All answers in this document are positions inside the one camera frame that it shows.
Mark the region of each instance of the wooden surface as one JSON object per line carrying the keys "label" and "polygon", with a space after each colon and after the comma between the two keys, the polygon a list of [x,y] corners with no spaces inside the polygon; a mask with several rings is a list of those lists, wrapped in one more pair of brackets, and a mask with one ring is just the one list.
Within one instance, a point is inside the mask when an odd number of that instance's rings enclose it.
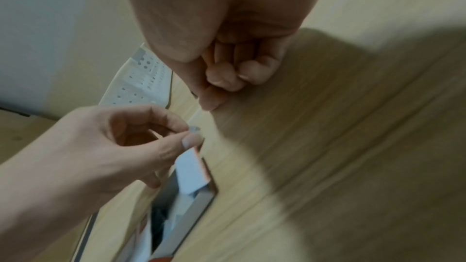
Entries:
{"label": "wooden surface", "polygon": [[[47,131],[55,121],[0,110],[0,164]],[[77,226],[40,254],[34,262],[70,261],[85,223]]]}
{"label": "wooden surface", "polygon": [[[320,0],[304,27],[212,114],[174,86],[219,187],[174,261],[466,260],[466,0]],[[115,255],[143,188],[106,205],[83,261]]]}

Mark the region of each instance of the box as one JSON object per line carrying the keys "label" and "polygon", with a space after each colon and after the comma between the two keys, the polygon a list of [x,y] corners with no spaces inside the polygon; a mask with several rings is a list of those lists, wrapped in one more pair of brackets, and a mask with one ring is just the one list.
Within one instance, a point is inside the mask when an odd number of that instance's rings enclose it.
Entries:
{"label": "box", "polygon": [[216,194],[204,159],[187,150],[113,262],[171,261]]}

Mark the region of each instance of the small white object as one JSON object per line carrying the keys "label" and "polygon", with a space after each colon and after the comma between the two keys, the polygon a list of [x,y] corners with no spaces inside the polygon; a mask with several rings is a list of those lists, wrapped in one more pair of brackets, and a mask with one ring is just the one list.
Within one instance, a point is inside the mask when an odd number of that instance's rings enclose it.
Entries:
{"label": "small white object", "polygon": [[152,51],[141,45],[120,68],[99,105],[154,103],[166,108],[172,71]]}

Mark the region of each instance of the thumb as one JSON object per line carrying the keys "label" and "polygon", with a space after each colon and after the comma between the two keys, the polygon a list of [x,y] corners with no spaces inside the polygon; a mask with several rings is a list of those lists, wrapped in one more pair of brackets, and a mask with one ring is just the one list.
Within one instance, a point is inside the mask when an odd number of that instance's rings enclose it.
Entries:
{"label": "thumb", "polygon": [[182,132],[163,137],[161,139],[128,147],[134,169],[137,173],[146,175],[149,172],[170,167],[176,158],[186,150],[200,146],[204,137],[199,133]]}

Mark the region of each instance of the hand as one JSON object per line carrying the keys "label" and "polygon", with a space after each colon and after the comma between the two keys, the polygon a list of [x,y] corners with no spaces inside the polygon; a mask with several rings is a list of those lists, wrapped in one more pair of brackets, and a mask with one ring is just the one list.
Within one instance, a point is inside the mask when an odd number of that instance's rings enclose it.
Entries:
{"label": "hand", "polygon": [[137,179],[158,187],[154,172],[202,141],[155,105],[69,113],[0,165],[0,256],[42,250]]}
{"label": "hand", "polygon": [[213,110],[265,83],[317,0],[130,0],[150,48]]}

